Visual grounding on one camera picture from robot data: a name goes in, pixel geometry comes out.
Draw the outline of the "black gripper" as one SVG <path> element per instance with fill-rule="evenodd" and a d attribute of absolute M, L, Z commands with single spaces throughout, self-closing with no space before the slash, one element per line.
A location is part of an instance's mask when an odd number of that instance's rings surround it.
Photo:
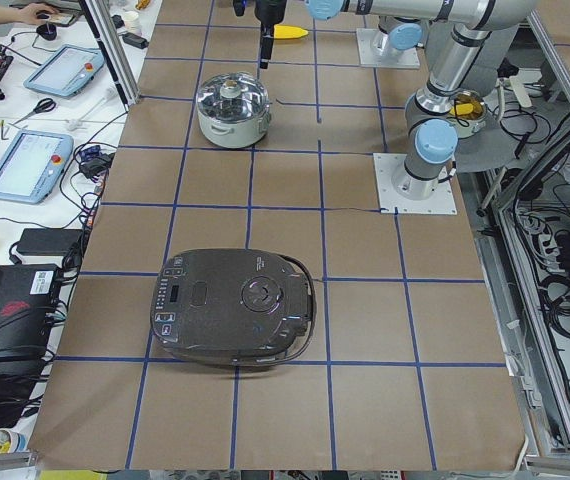
<path fill-rule="evenodd" d="M 260 21 L 259 68 L 267 69 L 272 58 L 274 26 L 284 20 L 287 0 L 256 0 L 256 18 Z"/>

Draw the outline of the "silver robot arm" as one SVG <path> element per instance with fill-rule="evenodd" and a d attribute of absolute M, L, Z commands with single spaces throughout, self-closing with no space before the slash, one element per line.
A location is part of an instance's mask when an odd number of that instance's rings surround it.
<path fill-rule="evenodd" d="M 419 20 L 380 16 L 372 45 L 380 56 L 404 52 L 417 46 L 423 36 Z"/>
<path fill-rule="evenodd" d="M 402 197 L 422 201 L 439 184 L 439 174 L 452 160 L 458 136 L 446 115 L 461 82 L 474 64 L 486 39 L 495 30 L 517 25 L 536 7 L 535 1 L 307 1 L 309 15 L 329 20 L 343 12 L 375 14 L 409 20 L 449 22 L 451 33 L 430 69 L 423 88 L 405 107 L 409 150 L 404 163 L 391 175 Z"/>

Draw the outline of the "person's hand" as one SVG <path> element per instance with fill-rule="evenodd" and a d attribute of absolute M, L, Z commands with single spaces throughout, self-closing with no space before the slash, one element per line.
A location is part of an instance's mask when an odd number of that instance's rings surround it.
<path fill-rule="evenodd" d="M 14 11 L 14 21 L 27 25 L 41 25 L 58 13 L 59 11 L 50 5 L 30 3 Z"/>

